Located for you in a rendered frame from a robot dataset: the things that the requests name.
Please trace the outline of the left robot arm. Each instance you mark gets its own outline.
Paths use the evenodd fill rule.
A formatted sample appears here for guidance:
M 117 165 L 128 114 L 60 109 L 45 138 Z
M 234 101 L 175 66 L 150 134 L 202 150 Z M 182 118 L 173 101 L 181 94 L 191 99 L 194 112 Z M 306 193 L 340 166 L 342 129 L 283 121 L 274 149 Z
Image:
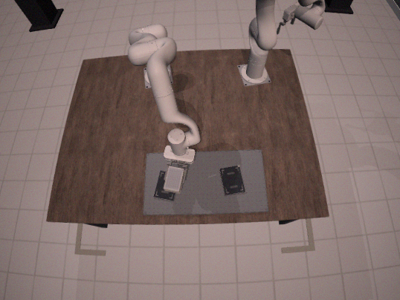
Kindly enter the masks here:
M 298 0 L 300 6 L 294 17 L 317 30 L 323 22 L 324 0 Z M 311 8 L 307 8 L 313 4 Z M 268 51 L 277 43 L 274 18 L 275 0 L 256 0 L 256 15 L 249 25 L 250 53 L 248 64 L 242 68 L 242 78 L 252 84 L 260 84 L 267 78 L 265 69 Z M 258 27 L 258 30 L 257 30 Z M 261 49 L 260 49 L 261 48 Z

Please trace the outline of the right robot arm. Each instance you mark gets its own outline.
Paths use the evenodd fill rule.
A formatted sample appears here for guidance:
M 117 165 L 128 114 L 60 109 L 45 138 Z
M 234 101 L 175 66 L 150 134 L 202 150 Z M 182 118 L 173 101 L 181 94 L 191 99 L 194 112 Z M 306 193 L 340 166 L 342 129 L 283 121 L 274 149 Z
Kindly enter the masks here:
M 129 43 L 131 45 L 128 49 L 129 61 L 135 66 L 146 65 L 145 80 L 151 86 L 162 121 L 184 124 L 189 128 L 186 132 L 174 128 L 167 136 L 173 154 L 182 156 L 186 154 L 189 146 L 198 144 L 201 138 L 196 122 L 178 110 L 175 100 L 170 80 L 171 73 L 167 66 L 175 58 L 176 43 L 167 37 L 167 30 L 161 24 L 131 31 Z

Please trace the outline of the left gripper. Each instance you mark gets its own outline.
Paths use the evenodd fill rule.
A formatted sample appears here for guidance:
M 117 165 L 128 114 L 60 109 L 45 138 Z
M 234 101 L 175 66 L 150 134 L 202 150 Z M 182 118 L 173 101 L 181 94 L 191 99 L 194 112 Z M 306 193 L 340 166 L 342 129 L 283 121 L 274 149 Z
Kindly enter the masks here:
M 280 27 L 281 27 L 281 25 L 284 26 L 284 25 L 286 24 L 286 22 L 289 21 L 290 19 L 291 19 L 291 24 L 292 24 L 292 25 L 294 24 L 294 20 L 296 19 L 296 18 L 294 17 L 294 13 L 295 13 L 296 9 L 297 9 L 299 6 L 300 6 L 300 4 L 299 4 L 299 3 L 296 3 L 296 4 L 292 5 L 292 6 L 290 6 L 289 8 L 287 8 L 287 9 L 284 11 L 284 14 L 283 14 L 283 19 L 284 19 L 283 21 L 284 21 L 284 22 L 280 22 L 279 27 L 277 28 L 277 35 L 278 35 L 279 32 L 280 32 Z M 296 8 L 296 9 L 295 9 L 295 8 Z

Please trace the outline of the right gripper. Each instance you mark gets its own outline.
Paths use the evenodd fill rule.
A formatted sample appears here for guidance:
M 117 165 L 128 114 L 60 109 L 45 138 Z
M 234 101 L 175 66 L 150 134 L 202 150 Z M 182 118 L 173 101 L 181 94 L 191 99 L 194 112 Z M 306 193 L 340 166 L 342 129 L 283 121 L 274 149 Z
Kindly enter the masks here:
M 164 180 L 166 180 L 169 165 L 171 166 L 172 163 L 179 162 L 179 163 L 183 164 L 183 168 L 185 168 L 185 173 L 183 175 L 182 182 L 181 182 L 182 184 L 184 184 L 186 174 L 187 174 L 187 167 L 188 167 L 188 165 L 186 165 L 184 163 L 190 163 L 190 164 L 194 163 L 195 156 L 196 156 L 196 152 L 194 149 L 187 149 L 186 154 L 184 154 L 182 156 L 177 156 L 177 155 L 173 154 L 170 145 L 166 146 L 165 150 L 164 150 L 164 158 L 166 160 L 171 160 L 171 162 L 167 161 L 167 170 L 166 170 L 166 173 L 164 176 Z

